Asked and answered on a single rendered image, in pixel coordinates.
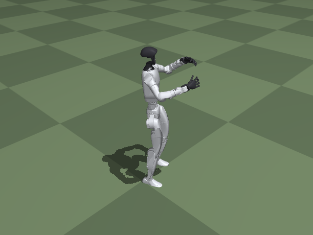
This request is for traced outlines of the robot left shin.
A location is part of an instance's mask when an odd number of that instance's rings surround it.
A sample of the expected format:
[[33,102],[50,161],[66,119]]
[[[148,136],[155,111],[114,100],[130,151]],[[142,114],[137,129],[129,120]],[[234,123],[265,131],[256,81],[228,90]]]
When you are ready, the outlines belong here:
[[[166,141],[162,143],[162,146],[161,146],[161,149],[160,149],[160,152],[159,152],[159,157],[161,156],[161,154],[162,154],[162,152],[163,152],[163,150],[164,150],[164,148],[165,148],[165,146],[166,146],[167,140],[168,140],[168,139],[166,139]],[[157,155],[157,156],[158,156],[158,155]],[[159,160],[159,159],[158,159],[158,160]]]

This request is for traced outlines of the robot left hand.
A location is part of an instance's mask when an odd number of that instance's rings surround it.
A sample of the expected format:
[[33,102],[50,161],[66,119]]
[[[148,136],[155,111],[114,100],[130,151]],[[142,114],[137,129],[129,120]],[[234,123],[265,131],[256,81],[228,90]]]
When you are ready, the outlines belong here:
[[179,61],[182,61],[184,64],[187,64],[187,63],[194,63],[194,65],[196,66],[197,65],[197,62],[194,60],[194,59],[192,59],[191,57],[183,57],[183,58],[180,58],[180,60]]

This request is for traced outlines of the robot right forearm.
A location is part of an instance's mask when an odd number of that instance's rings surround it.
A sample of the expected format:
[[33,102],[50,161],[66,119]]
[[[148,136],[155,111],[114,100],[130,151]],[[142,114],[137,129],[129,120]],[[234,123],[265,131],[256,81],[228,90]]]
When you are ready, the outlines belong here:
[[170,91],[166,91],[166,92],[160,92],[158,94],[158,97],[160,99],[165,99],[165,98],[168,98],[168,99],[172,99],[173,97],[177,96],[177,95],[180,95],[184,92],[188,91],[187,89],[187,86],[184,86],[184,87],[177,87],[173,90],[170,90]]

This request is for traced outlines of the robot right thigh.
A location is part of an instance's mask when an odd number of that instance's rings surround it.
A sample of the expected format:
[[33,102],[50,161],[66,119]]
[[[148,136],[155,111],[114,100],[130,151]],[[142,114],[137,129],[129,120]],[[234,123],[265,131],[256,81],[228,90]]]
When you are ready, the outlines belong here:
[[146,120],[146,125],[148,129],[153,129],[151,130],[151,141],[153,147],[149,148],[148,151],[153,150],[155,155],[157,156],[160,152],[163,138],[160,121],[158,118],[155,118],[155,115],[150,115],[149,119]]

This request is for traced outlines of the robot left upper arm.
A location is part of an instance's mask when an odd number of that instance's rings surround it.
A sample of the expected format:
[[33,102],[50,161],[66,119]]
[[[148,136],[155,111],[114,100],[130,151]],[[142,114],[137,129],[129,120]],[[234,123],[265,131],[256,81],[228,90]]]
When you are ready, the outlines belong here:
[[163,65],[159,65],[159,64],[155,64],[154,66],[156,66],[158,72],[164,72],[166,74],[171,74],[173,71],[170,68],[170,66],[163,66]]

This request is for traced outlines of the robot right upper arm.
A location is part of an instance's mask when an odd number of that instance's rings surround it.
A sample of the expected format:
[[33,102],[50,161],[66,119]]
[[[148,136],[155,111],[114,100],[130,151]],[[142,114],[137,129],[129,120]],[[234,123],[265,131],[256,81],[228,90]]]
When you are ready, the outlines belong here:
[[159,92],[159,87],[157,86],[155,79],[153,76],[151,76],[150,74],[147,74],[146,76],[144,76],[144,83],[149,87],[149,89],[152,91],[152,93],[154,94],[155,98],[160,101],[160,102],[164,102],[166,101],[165,99],[160,99],[158,97]]

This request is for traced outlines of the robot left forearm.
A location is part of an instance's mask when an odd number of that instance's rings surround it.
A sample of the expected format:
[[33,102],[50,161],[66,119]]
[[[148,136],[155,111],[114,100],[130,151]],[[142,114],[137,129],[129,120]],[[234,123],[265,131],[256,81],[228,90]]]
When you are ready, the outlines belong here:
[[168,66],[170,66],[170,68],[172,70],[176,70],[178,67],[181,67],[182,65],[184,65],[184,63],[182,61],[179,61],[180,59],[178,59],[177,61],[175,61],[174,63],[169,64]]

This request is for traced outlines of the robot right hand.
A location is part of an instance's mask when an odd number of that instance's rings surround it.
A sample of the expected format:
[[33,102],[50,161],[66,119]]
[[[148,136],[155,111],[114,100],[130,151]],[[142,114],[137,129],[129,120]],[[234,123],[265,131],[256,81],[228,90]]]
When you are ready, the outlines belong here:
[[[196,77],[194,80],[193,80],[193,75],[192,75],[192,77],[191,77],[191,79],[190,79],[190,81],[188,82],[188,84],[184,84],[184,85],[182,85],[181,87],[184,87],[184,86],[187,86],[187,89],[188,89],[188,91],[190,90],[190,89],[195,89],[195,88],[197,88],[197,87],[199,87],[200,85],[199,85],[199,79],[198,79],[198,77]],[[196,81],[197,80],[197,81]],[[196,86],[197,85],[197,86]]]

